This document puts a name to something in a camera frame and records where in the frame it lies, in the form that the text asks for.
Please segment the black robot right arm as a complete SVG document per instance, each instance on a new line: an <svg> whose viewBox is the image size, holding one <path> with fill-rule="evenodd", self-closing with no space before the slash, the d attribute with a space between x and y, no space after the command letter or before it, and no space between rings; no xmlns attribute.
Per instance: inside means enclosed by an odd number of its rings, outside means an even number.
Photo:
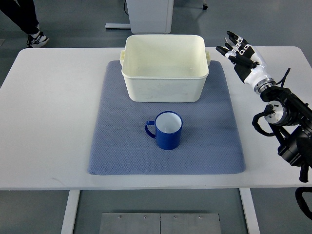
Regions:
<svg viewBox="0 0 312 234"><path fill-rule="evenodd" d="M265 79L255 86L255 92L267 105L253 117L252 125L260 134L276 137L280 144L278 155L291 166L300 167L299 181L307 183L312 167L312 111L284 87L285 80Z"/></svg>

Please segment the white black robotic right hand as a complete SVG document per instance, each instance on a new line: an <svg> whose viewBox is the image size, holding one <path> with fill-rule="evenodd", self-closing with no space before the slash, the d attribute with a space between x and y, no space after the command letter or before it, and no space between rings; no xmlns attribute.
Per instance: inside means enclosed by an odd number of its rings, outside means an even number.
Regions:
<svg viewBox="0 0 312 234"><path fill-rule="evenodd" d="M234 66L240 80L250 85L257 94L276 85L276 81L267 72L267 64L258 50L241 36L227 31L230 45L217 46L216 50Z"/></svg>

